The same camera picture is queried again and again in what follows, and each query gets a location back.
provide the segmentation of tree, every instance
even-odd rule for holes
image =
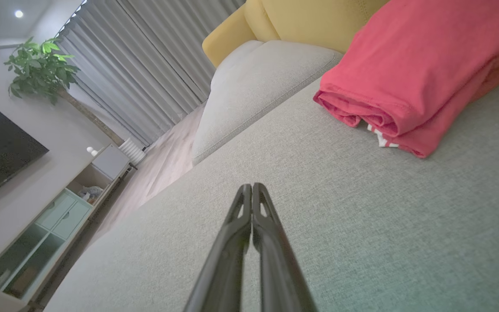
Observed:
[[[62,97],[109,136],[117,146],[121,146],[124,140],[68,93],[71,83],[77,83],[76,73],[79,71],[78,67],[67,64],[67,59],[73,56],[54,52],[60,51],[55,44],[57,38],[48,39],[42,44],[32,42],[32,39],[33,37],[19,44],[4,63],[9,66],[9,71],[14,70],[16,73],[9,86],[9,93],[19,98],[22,98],[21,95],[39,94],[48,98],[53,105],[57,103],[58,97]]]

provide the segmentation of yellow cushion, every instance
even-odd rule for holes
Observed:
[[[355,33],[388,0],[261,0],[281,40],[348,50]]]
[[[244,16],[245,4],[222,22],[202,43],[205,55],[217,67],[242,43],[257,40]]]
[[[271,24],[261,0],[247,0],[245,6],[244,16],[257,40],[266,42],[281,39]]]

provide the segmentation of light wood floor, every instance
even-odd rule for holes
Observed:
[[[192,144],[203,112],[202,105],[146,150],[146,158],[123,181],[123,190],[88,245],[192,169]]]

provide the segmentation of cabinet drawer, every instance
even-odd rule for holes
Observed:
[[[67,213],[75,201],[75,198],[69,196],[67,193],[61,193],[57,199],[45,208],[45,211],[36,220],[36,224],[51,230],[61,220],[61,217]]]
[[[89,207],[77,202],[65,215],[63,215],[61,221],[59,221],[52,232],[62,239],[68,239],[89,210]]]

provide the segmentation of curtain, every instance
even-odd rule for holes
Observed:
[[[78,84],[146,146],[206,101],[205,37],[244,0],[92,0],[59,34]]]

